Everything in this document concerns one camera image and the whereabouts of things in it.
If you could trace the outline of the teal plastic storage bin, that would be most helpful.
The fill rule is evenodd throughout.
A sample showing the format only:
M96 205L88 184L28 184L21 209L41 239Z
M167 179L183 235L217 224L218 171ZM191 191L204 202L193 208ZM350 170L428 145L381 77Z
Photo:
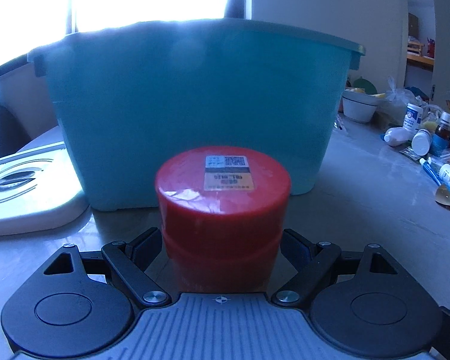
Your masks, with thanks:
M73 33L27 56L45 79L82 190L98 211L154 207L169 158L262 152L314 188L348 73L366 50L251 19L149 21Z

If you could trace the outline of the brown syrup bottle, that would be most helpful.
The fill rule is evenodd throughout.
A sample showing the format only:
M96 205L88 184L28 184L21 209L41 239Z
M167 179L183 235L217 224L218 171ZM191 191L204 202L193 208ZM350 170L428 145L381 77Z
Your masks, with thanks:
M443 112L432 136L430 151L433 155L440 155L450 144L450 113Z

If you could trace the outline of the white sachet packet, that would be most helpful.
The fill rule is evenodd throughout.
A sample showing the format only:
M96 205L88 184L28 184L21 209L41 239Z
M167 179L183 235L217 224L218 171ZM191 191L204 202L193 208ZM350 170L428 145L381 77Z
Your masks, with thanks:
M348 130L345 127L344 121L341 118L340 114L337 114L336 119L334 121L334 130L340 134L347 135Z

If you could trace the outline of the blue toothpaste tube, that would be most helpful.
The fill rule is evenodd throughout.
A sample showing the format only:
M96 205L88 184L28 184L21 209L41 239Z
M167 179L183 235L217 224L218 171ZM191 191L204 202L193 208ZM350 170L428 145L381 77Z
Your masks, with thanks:
M442 185L442 181L438 174L433 170L430 163L425 158L419 159L419 164L422 169L430 176L430 178L435 182L435 184L440 187Z

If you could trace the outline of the red vitamin tube bottle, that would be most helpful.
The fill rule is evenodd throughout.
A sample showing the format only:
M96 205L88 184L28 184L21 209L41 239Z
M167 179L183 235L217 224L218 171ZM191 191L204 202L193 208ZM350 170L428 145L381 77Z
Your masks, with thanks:
M155 189L162 237L181 290L266 289L291 189L278 161L241 147L201 147L166 161Z

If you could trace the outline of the white bottle lying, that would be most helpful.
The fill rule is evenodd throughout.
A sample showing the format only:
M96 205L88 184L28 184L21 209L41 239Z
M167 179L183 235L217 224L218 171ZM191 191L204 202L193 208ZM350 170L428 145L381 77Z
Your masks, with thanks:
M385 132L383 139L389 146L396 147L407 143L414 135L405 127L391 127Z

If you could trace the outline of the white bowl with fruit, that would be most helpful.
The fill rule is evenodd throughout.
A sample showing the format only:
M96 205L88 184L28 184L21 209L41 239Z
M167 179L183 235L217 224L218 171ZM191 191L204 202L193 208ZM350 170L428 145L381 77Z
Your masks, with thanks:
M370 95L347 88L342 93L344 115L355 122L368 124L384 99L384 94Z

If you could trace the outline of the green round lid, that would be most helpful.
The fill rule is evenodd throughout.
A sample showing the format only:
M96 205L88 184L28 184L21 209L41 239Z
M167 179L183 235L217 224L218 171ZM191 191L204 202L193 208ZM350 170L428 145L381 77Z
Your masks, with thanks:
M353 87L362 89L365 94L370 95L378 94L376 86L374 86L373 83L370 82L370 80L367 80L363 77L359 77L358 79L356 79L353 82Z

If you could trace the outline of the clear plastic bag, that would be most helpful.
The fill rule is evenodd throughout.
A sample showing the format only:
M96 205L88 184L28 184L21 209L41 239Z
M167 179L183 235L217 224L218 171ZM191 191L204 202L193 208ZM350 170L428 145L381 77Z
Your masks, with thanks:
M392 76L388 77L389 90L385 92L385 98L381 101L377 110L388 117L388 119L400 124L407 111L407 105L424 107L426 102L420 96L415 96L410 90L405 88L398 88Z

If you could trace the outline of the white medicine bottle upright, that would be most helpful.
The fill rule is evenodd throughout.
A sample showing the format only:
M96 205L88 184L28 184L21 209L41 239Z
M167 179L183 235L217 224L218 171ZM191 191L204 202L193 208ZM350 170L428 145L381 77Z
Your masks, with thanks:
M424 109L413 103L408 103L406 106L406 113L403 119L402 127L408 132L416 134L422 121Z

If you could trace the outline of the white jar blue label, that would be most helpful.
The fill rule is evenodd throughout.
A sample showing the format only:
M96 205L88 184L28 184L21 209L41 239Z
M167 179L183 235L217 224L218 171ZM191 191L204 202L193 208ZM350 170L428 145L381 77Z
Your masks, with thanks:
M411 141L411 149L418 156L425 156L432 144L432 134L427 129L420 129L413 136Z

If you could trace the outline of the grey office chair far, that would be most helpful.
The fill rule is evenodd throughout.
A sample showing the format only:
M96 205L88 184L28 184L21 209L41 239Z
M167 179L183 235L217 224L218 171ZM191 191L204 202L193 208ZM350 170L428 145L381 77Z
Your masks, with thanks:
M30 141L19 121L0 105L0 158L16 153Z

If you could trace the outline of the white bin lid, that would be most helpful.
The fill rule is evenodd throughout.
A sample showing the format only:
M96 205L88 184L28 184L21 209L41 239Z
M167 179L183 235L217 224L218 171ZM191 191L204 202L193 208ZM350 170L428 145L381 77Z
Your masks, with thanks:
M87 209L64 142L0 158L0 236L59 228Z

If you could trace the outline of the wooden shelf with clutter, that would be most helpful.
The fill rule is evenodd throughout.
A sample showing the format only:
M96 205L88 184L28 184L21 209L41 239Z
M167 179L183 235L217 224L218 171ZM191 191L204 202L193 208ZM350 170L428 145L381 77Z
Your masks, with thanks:
M432 72L435 64L435 45L433 37L424 36L419 18L408 13L407 63Z

